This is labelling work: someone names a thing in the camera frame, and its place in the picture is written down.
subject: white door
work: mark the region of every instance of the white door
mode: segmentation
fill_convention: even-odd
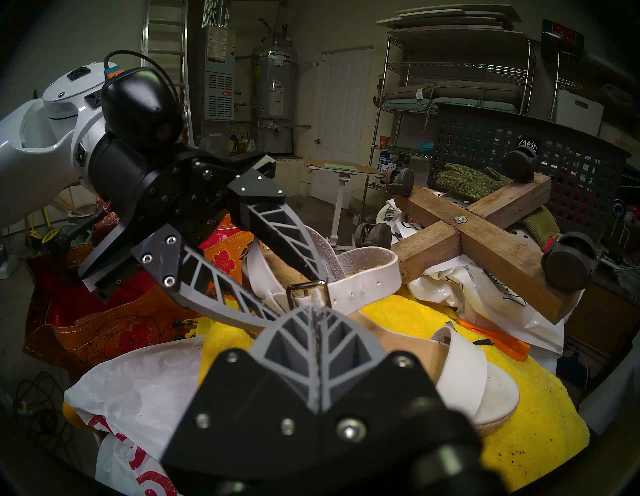
[[[324,56],[314,158],[358,163],[372,52],[366,49]],[[311,176],[311,196],[335,205],[338,185],[338,174],[316,171]],[[349,181],[344,191],[345,208],[352,189]]]

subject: green glove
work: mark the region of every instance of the green glove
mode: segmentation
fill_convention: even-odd
[[[475,202],[512,182],[490,167],[480,171],[463,165],[446,164],[444,169],[436,184]],[[556,220],[546,207],[536,209],[519,224],[531,233],[540,248],[544,248],[549,238],[560,232]]]
[[[556,219],[546,207],[540,207],[522,219],[522,224],[528,230],[540,248],[544,248],[549,238],[560,232]]]
[[[436,184],[476,202],[510,182],[511,179],[490,167],[481,171],[463,165],[446,164]]]

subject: wooden cross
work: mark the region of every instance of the wooden cross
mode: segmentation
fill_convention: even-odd
[[[550,193],[551,178],[537,173],[533,182],[512,182],[467,209],[426,188],[414,188],[409,198],[396,196],[397,207],[425,228],[392,247],[400,258],[403,282],[464,253],[542,316],[558,323],[575,306],[580,292],[567,295],[551,288],[540,266],[542,252],[504,230],[544,205]]]

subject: metal buckle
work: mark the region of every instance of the metal buckle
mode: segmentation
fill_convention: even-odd
[[[324,304],[331,308],[331,296],[329,295],[329,285],[325,281],[312,281],[303,282],[301,284],[292,284],[287,287],[287,301],[289,302],[289,309],[296,308],[296,302],[293,299],[294,291],[304,291],[305,296],[309,296],[309,290],[320,287],[324,291]]]

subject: orange bag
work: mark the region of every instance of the orange bag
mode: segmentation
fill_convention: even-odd
[[[241,284],[242,259],[252,241],[253,234],[239,230],[226,216],[200,248],[207,260]],[[67,267],[78,267],[91,251],[90,245],[72,248],[67,255]],[[88,294],[83,285],[61,286],[50,267],[50,258],[43,258],[47,256],[29,260],[36,290],[31,299],[23,347],[24,353],[43,362],[84,372],[134,349],[176,339],[188,332],[179,323],[200,317],[196,312],[180,308],[146,273],[139,273],[112,295],[112,302],[118,298],[135,299],[103,310],[102,304]],[[61,291],[68,292],[69,297],[61,299]],[[70,301],[84,301],[84,304],[77,308]],[[68,320],[70,314],[73,314],[71,321]]]

